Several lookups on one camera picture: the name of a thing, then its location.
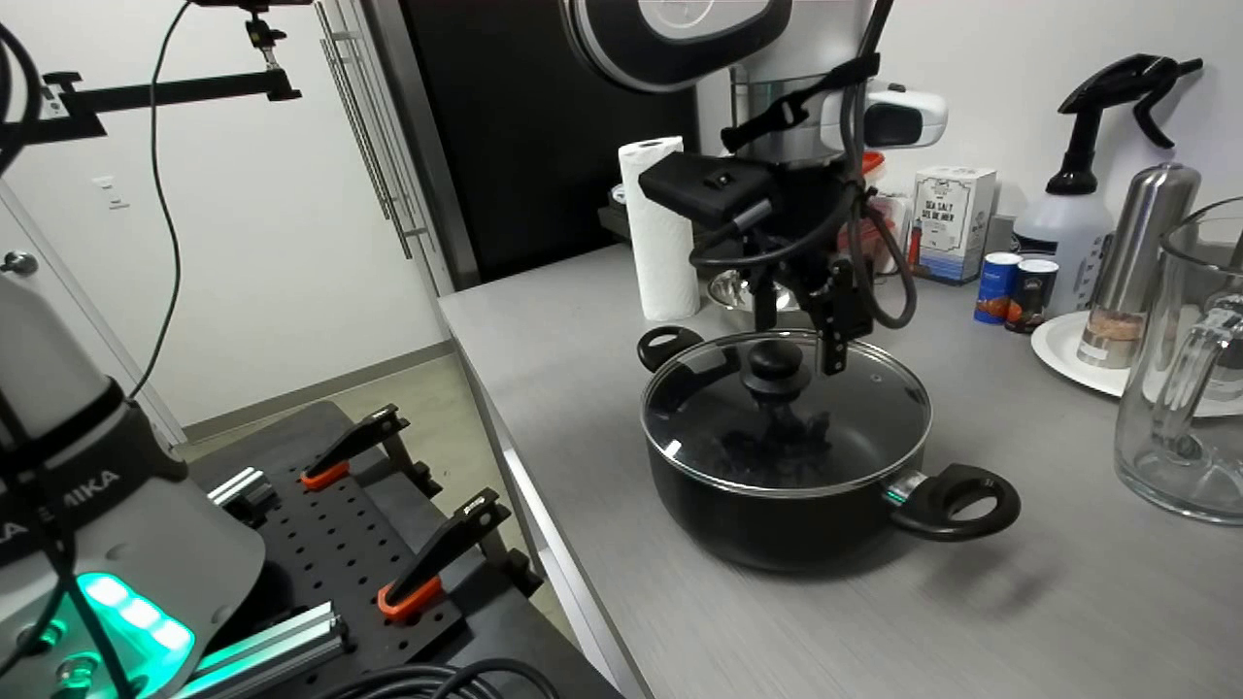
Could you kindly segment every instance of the plate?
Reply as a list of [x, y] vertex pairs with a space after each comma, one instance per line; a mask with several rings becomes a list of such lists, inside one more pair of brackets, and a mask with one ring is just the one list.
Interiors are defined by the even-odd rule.
[[1128, 369], [1104, 369], [1104, 366], [1081, 361], [1083, 326], [1086, 326], [1086, 312], [1057, 316], [1057, 320], [1042, 324], [1033, 329], [1033, 355], [1051, 374], [1119, 401], [1127, 391]]

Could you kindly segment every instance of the kitchen counter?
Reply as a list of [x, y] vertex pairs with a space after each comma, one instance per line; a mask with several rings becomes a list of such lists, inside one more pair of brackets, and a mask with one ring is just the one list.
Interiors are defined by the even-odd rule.
[[[924, 466], [973, 461], [1020, 522], [973, 545], [888, 537], [825, 573], [705, 557], [665, 513], [636, 425], [633, 263], [601, 247], [443, 300], [506, 476], [583, 650], [625, 695], [1227, 699], [1243, 691], [1243, 541], [1115, 476], [1115, 401], [920, 283], [894, 351], [933, 391]], [[721, 334], [701, 312], [691, 326]]]

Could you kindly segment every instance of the white wall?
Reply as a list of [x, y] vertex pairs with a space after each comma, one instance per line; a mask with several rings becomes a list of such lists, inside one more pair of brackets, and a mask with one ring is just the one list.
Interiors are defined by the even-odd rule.
[[[1057, 105], [1127, 54], [1204, 60], [1206, 70], [1157, 107], [1175, 150], [1148, 148], [1128, 107], [1112, 107], [1093, 177], [1119, 214], [1136, 167], [1180, 158], [1204, 176], [1201, 203], [1243, 193], [1243, 5], [1237, 0], [895, 0], [881, 82], [945, 92], [948, 135], [888, 150], [881, 188], [904, 192], [933, 163], [996, 167], [996, 214], [1013, 217], [1060, 167], [1073, 122]], [[700, 84], [700, 126], [726, 122], [721, 75]]]
[[[37, 70], [86, 84], [152, 76], [178, 0], [0, 0]], [[260, 70], [231, 8], [190, 8], [168, 76]], [[295, 391], [443, 342], [427, 274], [376, 211], [309, 8], [270, 13], [301, 101], [163, 107], [163, 177], [186, 247], [186, 296], [153, 388], [182, 425]], [[172, 251], [147, 177], [147, 115], [106, 140], [25, 148], [6, 182], [56, 239], [130, 357], [147, 357]]]

